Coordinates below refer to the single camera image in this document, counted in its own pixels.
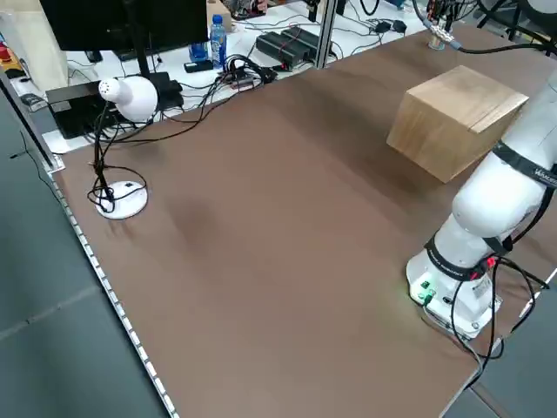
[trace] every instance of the lamp shade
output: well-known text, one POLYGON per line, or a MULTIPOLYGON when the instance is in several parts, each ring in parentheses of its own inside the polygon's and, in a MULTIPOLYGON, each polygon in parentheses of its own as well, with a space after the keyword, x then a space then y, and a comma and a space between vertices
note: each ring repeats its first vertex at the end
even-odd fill
POLYGON ((147 78, 108 78, 100 82, 98 91, 104 100, 114 102, 122 116, 131 122, 146 122, 157 109, 157 89, 147 78))

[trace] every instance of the lamp base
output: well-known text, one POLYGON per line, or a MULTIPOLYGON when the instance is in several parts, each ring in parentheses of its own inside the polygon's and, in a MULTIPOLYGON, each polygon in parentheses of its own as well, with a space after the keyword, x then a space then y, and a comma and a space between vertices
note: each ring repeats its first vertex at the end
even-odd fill
MULTIPOLYGON (((105 218, 130 218, 140 213, 147 205, 147 190, 135 181, 118 181, 109 187, 113 191, 113 202, 97 198, 97 210, 105 218)), ((102 191, 101 198, 105 197, 106 193, 102 191)))

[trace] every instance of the white desk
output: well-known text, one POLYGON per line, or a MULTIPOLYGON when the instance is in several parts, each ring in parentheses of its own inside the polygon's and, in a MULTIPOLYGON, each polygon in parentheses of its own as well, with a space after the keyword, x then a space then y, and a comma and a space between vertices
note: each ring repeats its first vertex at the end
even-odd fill
MULTIPOLYGON (((368 32, 364 25, 355 22, 351 19, 358 20, 358 16, 356 15, 353 6, 358 11, 358 14, 362 20, 366 20, 367 16, 364 14, 363 10, 361 9, 359 2, 357 0, 351 0, 351 3, 346 5, 345 10, 345 17, 337 15, 335 17, 335 28, 345 29, 345 30, 353 30, 361 34, 365 34, 368 32)), ((280 32, 283 30, 283 26, 288 26, 289 24, 302 24, 302 27, 305 30, 308 30, 316 35, 320 32, 320 26, 318 24, 311 24, 307 19, 307 8, 306 4, 303 2, 297 3, 290 3, 282 6, 277 6, 270 8, 267 11, 267 14, 262 17, 257 17, 253 19, 249 19, 244 22, 235 23, 233 26, 233 32, 228 34, 228 45, 227 45, 227 54, 242 54, 247 55, 252 46, 255 44, 255 40, 261 32, 264 31, 272 31, 275 30, 280 32), (277 29, 271 27, 271 25, 275 24, 276 22, 280 22, 281 20, 287 19, 288 17, 293 17, 295 15, 301 14, 303 16, 298 16, 289 20, 286 20, 282 24, 278 25, 277 29)), ((415 32, 420 30, 424 30, 424 27, 421 21, 416 17, 413 10, 397 10, 394 6, 389 3, 381 2, 379 4, 379 8, 377 12, 373 16, 376 19, 399 19, 405 22, 407 26, 407 35, 411 35, 415 32)), ((321 15, 318 14, 318 22, 320 22, 321 15)), ((395 39, 399 39, 402 35, 396 32, 387 32, 383 38, 382 43, 385 44, 387 42, 393 41, 395 39)), ((332 33, 332 41, 334 41, 344 52, 344 56, 346 57, 349 55, 355 48, 373 44, 378 40, 376 35, 367 35, 367 36, 359 36, 356 33, 346 32, 342 30, 334 30, 332 33)), ((334 45, 333 50, 339 54, 339 47, 334 45)), ((356 53, 360 53, 361 51, 365 51, 368 48, 360 48, 357 50, 356 53)), ((136 60, 131 60, 125 63, 120 63, 119 59, 112 51, 102 51, 103 54, 103 61, 95 64, 94 66, 80 66, 75 62, 68 62, 69 65, 69 73, 73 72, 73 69, 79 69, 86 77, 90 80, 99 80, 103 78, 112 78, 112 77, 122 77, 124 75, 123 68, 127 75, 130 74, 138 74, 139 67, 138 62, 136 60)), ((84 52, 68 52, 67 57, 69 60, 77 61, 81 64, 90 64, 87 60, 84 52)), ((188 74, 184 70, 184 63, 190 62, 190 55, 188 48, 182 48, 179 50, 162 52, 160 57, 163 60, 163 63, 159 65, 158 71, 166 71, 169 73, 171 79, 175 79, 180 83, 186 83, 189 85, 194 86, 202 86, 208 85, 212 83, 217 76, 217 70, 213 71, 202 71, 198 73, 188 74)), ((279 64, 278 61, 274 60, 271 57, 266 56, 265 54, 253 50, 250 58, 253 59, 258 64, 262 65, 277 65, 279 64)), ((151 59, 148 57, 149 66, 152 67, 151 59)), ((311 68, 311 66, 304 65, 299 70, 294 71, 292 73, 285 72, 280 73, 279 76, 281 78, 288 77, 296 72, 307 70, 311 68)), ((78 71, 75 72, 74 77, 70 80, 72 84, 81 84, 87 82, 87 78, 85 78, 82 74, 78 71)), ((33 92, 39 96, 44 96, 44 93, 41 91, 37 91, 33 88, 31 83, 26 84, 19 84, 18 82, 14 83, 14 88, 18 92, 18 94, 24 94, 25 92, 33 92)), ((214 101, 217 101, 222 98, 227 98, 234 94, 234 90, 230 88, 225 88, 220 90, 214 97, 214 101)), ((201 98, 199 95, 203 94, 204 91, 201 90, 192 90, 184 87, 183 95, 188 96, 197 96, 192 98, 184 98, 185 104, 184 108, 188 109, 192 106, 197 105, 201 98)), ((168 114, 175 115, 180 113, 181 111, 169 111, 168 114)), ((73 138, 73 139, 65 139, 60 131, 52 131, 44 134, 44 139, 47 145, 50 147, 50 150, 56 153, 66 153, 71 150, 77 149, 79 147, 89 145, 90 142, 83 138, 73 138)))

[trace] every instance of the desk lamp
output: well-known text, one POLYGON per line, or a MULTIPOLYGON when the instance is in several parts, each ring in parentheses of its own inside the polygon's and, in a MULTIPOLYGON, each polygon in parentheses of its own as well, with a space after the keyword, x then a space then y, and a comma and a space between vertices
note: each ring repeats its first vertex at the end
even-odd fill
MULTIPOLYGON (((157 89, 147 78, 135 76, 120 80, 109 78, 98 85, 100 95, 131 122, 147 122, 158 105, 157 89)), ((104 122, 105 111, 99 124, 104 122)), ((104 177, 104 153, 100 146, 100 126, 95 135, 95 161, 93 168, 100 187, 96 197, 98 212, 108 219, 126 219, 147 205, 147 190, 135 181, 118 181, 108 185, 104 177)))

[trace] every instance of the black strap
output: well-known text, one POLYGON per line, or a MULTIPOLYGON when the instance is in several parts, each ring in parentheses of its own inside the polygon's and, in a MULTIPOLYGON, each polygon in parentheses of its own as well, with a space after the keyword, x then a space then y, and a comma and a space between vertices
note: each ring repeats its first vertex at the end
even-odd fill
POLYGON ((494 264, 494 260, 490 258, 472 268, 456 266, 449 260, 445 259, 437 250, 437 247, 435 246, 435 235, 433 235, 429 241, 426 242, 424 248, 426 249, 427 256, 433 265, 436 266, 442 273, 457 281, 472 281, 480 279, 491 267, 493 267, 494 264))
POLYGON ((528 158, 522 157, 517 151, 502 141, 499 141, 491 150, 493 154, 509 164, 517 172, 551 189, 557 189, 557 176, 537 165, 528 158))
POLYGON ((503 241, 499 241, 497 237, 484 238, 483 240, 497 255, 507 255, 513 250, 513 239, 510 235, 503 241))

